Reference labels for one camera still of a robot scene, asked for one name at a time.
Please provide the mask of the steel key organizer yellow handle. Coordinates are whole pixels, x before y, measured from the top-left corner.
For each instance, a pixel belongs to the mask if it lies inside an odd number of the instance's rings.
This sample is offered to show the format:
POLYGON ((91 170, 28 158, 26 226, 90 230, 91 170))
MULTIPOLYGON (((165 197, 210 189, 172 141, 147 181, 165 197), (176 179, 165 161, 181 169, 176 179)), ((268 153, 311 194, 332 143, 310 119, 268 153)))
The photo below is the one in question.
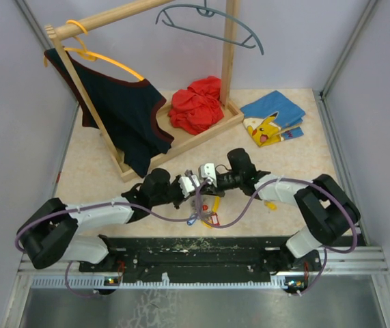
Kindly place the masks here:
POLYGON ((197 212, 197 200, 195 197, 191 199, 190 205, 191 205, 191 215, 195 214, 198 216, 198 220, 196 222, 201 222, 203 225, 205 225, 207 228, 212 229, 213 225, 208 222, 208 218, 211 215, 211 213, 216 213, 218 215, 219 206, 220 206, 221 198, 218 196, 211 196, 211 195, 203 195, 201 196, 201 213, 202 213, 202 219, 199 218, 198 212, 197 212))

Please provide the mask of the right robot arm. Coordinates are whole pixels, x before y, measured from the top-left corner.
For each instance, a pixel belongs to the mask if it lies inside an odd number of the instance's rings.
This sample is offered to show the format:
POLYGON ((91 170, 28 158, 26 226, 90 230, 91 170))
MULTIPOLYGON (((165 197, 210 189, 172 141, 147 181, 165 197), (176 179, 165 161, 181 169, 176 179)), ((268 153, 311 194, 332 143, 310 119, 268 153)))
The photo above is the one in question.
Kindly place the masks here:
POLYGON ((240 189, 251 201, 281 202, 297 207, 305 227, 292 235, 280 248, 277 266, 291 271, 305 263, 305 256, 319 247, 333 250, 333 243, 345 232, 352 232, 350 253, 358 243, 356 223, 361 214, 354 202, 336 181, 327 174, 307 181, 277 176, 258 170, 242 148, 227 154, 230 169, 220 174, 212 163, 199 168, 203 187, 198 194, 224 196, 240 189))

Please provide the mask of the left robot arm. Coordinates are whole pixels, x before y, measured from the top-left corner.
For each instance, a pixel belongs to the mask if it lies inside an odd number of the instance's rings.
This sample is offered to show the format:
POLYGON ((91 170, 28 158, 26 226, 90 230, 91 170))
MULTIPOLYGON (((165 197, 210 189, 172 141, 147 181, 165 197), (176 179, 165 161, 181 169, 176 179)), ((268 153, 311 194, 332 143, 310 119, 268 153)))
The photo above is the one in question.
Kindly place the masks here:
POLYGON ((191 172, 171 180, 168 171, 154 169, 143 182, 106 202, 67 205, 54 197, 18 229, 15 246, 27 254, 35 269, 68 261, 88 262, 110 271, 117 266, 118 254, 103 236, 88 236, 88 231, 133 223, 148 215, 165 220, 152 209, 164 204, 179 207, 198 186, 199 179, 191 172))

